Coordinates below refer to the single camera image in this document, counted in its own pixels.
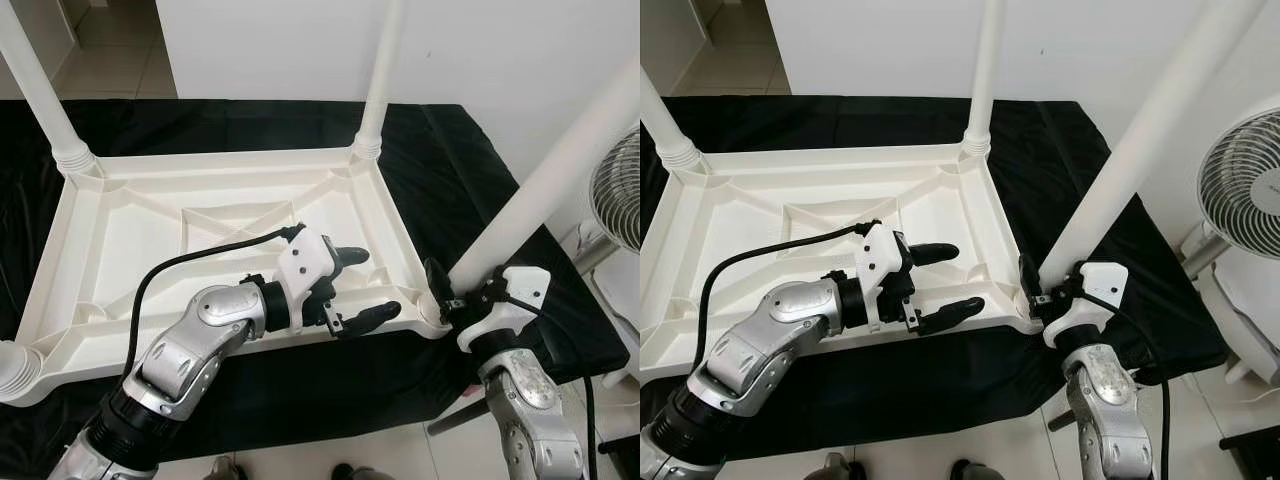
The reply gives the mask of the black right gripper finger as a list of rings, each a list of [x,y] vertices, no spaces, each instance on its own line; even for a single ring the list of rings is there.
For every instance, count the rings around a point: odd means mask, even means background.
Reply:
[[[1037,314],[1044,298],[1039,269],[1028,253],[1020,255],[1020,283],[1030,314]]]
[[[435,300],[439,319],[447,321],[448,315],[454,310],[456,294],[448,271],[435,259],[428,259],[428,287]]]

